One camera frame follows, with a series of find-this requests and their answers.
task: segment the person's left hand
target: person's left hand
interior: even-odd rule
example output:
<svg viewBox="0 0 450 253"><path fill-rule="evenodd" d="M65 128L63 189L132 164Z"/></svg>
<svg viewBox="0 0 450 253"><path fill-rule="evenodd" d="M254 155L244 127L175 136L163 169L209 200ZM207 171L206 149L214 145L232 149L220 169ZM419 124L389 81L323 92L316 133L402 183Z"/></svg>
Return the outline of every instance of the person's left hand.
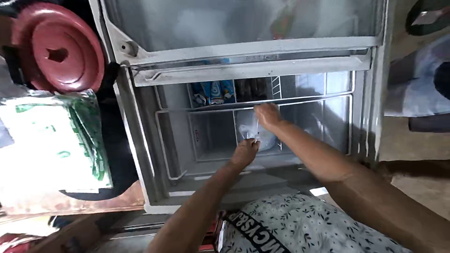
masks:
<svg viewBox="0 0 450 253"><path fill-rule="evenodd" d="M260 143L260 141L255 142L254 138L239 142L229 162L240 169L244 169L255 159Z"/></svg>

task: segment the clothing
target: clothing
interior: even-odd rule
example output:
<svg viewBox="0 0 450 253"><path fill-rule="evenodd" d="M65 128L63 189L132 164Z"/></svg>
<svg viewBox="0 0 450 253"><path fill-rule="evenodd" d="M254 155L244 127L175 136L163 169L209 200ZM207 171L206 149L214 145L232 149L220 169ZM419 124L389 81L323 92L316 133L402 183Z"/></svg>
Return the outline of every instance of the clothing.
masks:
<svg viewBox="0 0 450 253"><path fill-rule="evenodd" d="M284 194L245 205L242 212L261 223L291 253L410 253L394 240L316 197ZM258 250L226 223L223 253ZM283 252L282 248L272 252Z"/></svg>
<svg viewBox="0 0 450 253"><path fill-rule="evenodd" d="M385 116L424 117L450 113L450 100L441 93L446 84L440 83L438 89L435 86L436 70L450 62L449 48L450 34L391 63Z"/></svg>

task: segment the forearm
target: forearm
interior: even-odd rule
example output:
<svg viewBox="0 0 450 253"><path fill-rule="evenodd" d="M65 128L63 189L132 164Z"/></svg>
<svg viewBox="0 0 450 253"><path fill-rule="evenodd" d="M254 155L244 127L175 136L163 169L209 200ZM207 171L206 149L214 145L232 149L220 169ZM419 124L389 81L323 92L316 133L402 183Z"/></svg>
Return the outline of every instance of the forearm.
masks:
<svg viewBox="0 0 450 253"><path fill-rule="evenodd" d="M450 222L417 203L373 171L288 122L273 132L354 219L417 252L448 246Z"/></svg>
<svg viewBox="0 0 450 253"><path fill-rule="evenodd" d="M233 186L243 168L228 163L219 169L165 223L147 252L197 252L211 225L220 200Z"/></svg>

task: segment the pot lid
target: pot lid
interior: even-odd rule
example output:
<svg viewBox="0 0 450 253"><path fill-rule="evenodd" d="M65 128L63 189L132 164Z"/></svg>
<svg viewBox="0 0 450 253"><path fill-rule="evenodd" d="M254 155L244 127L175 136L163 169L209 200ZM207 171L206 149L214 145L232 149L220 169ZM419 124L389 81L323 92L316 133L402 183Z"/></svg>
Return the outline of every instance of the pot lid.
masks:
<svg viewBox="0 0 450 253"><path fill-rule="evenodd" d="M97 91L104 74L100 43L92 29L62 6L36 3L13 26L25 77L39 90Z"/></svg>

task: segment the hand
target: hand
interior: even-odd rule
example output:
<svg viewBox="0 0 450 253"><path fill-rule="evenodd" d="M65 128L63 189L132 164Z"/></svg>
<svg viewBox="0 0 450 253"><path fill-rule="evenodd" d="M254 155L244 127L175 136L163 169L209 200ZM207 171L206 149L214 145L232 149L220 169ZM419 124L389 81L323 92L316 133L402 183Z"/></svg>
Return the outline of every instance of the hand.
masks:
<svg viewBox="0 0 450 253"><path fill-rule="evenodd" d="M269 131L273 131L283 121L276 104L257 104L253 109L259 123Z"/></svg>
<svg viewBox="0 0 450 253"><path fill-rule="evenodd" d="M260 143L260 141L255 142L254 138L239 142L229 162L243 170L255 159Z"/></svg>

